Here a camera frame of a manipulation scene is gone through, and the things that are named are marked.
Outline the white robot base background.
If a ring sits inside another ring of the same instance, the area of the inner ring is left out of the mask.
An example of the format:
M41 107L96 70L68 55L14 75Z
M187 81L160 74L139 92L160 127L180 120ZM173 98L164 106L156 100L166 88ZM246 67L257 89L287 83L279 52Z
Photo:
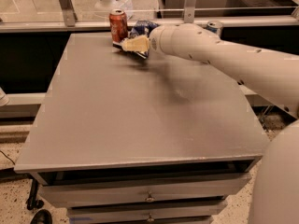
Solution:
M134 14L132 0L98 0L95 3L93 15L96 19L103 21L114 9L123 10L128 19L131 19Z

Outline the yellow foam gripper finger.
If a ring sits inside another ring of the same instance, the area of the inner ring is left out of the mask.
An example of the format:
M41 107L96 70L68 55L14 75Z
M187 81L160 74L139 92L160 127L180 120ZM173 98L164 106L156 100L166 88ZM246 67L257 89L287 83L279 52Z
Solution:
M150 48L150 40L145 35L125 38L121 42L121 47L124 51L146 52Z

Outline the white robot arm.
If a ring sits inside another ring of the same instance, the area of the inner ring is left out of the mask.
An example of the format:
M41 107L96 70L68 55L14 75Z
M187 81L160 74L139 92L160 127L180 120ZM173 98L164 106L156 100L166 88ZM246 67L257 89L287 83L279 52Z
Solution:
M296 55L223 41L193 23L160 25L149 35L126 38L126 51L152 50L207 63L297 117L299 59ZM254 182L249 224L299 224L299 120L267 147Z

